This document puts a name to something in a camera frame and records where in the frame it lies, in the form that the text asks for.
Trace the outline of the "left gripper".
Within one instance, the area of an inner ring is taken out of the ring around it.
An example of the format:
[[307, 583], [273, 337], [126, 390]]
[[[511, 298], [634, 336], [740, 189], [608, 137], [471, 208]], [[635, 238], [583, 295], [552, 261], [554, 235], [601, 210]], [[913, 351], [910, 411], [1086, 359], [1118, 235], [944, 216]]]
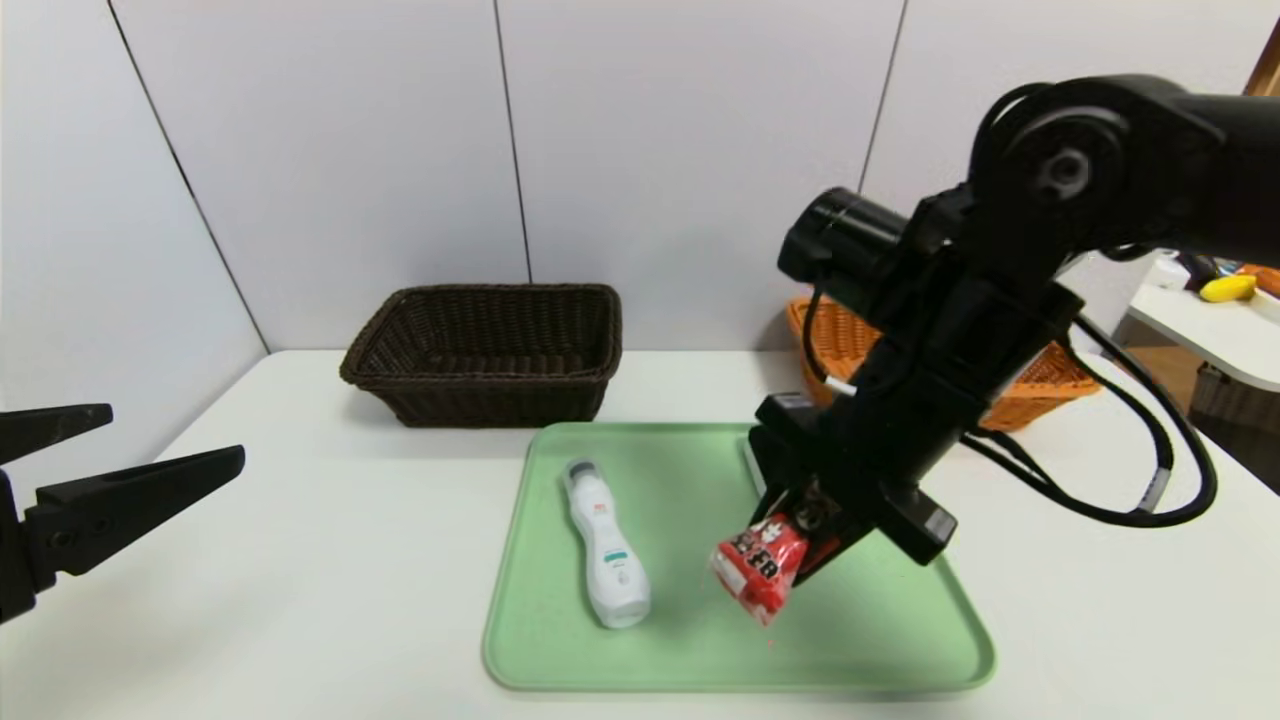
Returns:
[[[82, 436], [114, 419], [110, 404], [1, 411], [1, 465]], [[1, 471], [1, 624], [36, 605], [56, 574], [81, 577], [234, 480], [239, 445], [45, 486], [24, 510]]]

